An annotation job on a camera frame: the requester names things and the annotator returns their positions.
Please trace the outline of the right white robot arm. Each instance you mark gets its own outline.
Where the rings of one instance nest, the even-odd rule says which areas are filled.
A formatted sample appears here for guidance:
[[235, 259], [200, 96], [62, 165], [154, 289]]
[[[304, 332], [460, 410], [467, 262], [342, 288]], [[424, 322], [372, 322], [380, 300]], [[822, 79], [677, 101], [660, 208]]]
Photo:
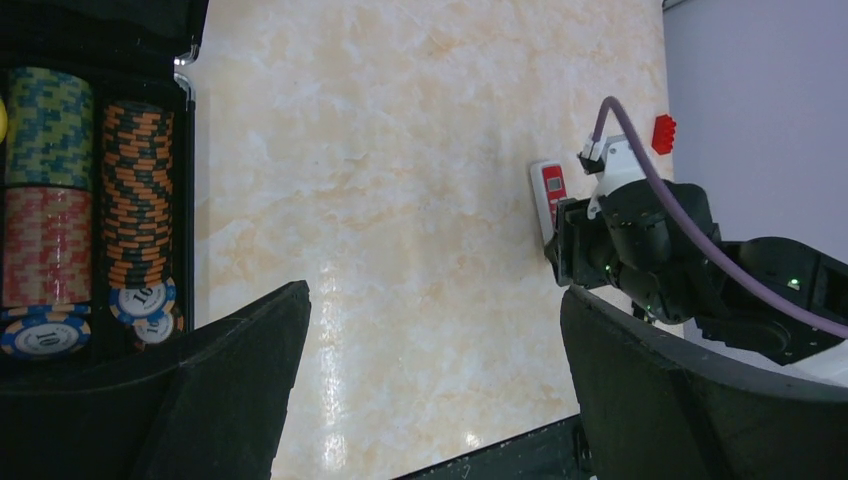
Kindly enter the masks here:
[[[767, 236], [728, 241], [705, 191], [670, 183], [697, 230], [736, 266], [776, 295], [837, 324], [847, 321], [847, 266], [804, 243]], [[847, 342], [772, 307], [728, 275], [671, 217], [650, 184], [639, 180], [587, 200], [563, 198], [549, 210], [544, 247], [562, 286], [610, 286], [649, 321], [693, 321], [702, 337], [756, 353], [806, 377], [847, 382]]]

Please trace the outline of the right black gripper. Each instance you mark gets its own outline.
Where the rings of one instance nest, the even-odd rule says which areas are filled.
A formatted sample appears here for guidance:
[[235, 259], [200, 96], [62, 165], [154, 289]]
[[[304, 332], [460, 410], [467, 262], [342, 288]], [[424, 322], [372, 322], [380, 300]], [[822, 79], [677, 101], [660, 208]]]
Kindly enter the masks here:
[[554, 233], [544, 255], [560, 287], [615, 286], [617, 254], [603, 218], [589, 218], [589, 202], [571, 198], [557, 205]]

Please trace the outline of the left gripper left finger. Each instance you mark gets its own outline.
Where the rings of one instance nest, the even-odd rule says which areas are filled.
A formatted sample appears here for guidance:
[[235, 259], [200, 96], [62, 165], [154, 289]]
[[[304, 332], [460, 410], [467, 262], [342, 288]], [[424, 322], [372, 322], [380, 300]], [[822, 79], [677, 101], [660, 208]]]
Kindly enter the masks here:
[[294, 281], [162, 346], [1, 376], [5, 479], [268, 479], [310, 323]]

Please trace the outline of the white remote control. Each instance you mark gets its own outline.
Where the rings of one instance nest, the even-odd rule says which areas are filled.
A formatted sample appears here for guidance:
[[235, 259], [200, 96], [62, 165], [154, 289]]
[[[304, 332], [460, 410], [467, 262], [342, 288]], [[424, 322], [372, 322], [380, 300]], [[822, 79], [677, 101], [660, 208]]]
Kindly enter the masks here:
[[568, 194], [565, 176], [560, 162], [539, 160], [529, 167], [531, 185], [538, 213], [542, 245], [554, 236], [557, 207]]

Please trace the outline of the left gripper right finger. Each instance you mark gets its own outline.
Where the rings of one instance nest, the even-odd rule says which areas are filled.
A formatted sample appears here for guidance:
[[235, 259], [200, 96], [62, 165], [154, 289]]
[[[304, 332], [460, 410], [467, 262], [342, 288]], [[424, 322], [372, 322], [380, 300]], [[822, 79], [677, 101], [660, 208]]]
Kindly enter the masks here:
[[714, 353], [579, 287], [560, 324], [597, 477], [846, 477], [845, 388]]

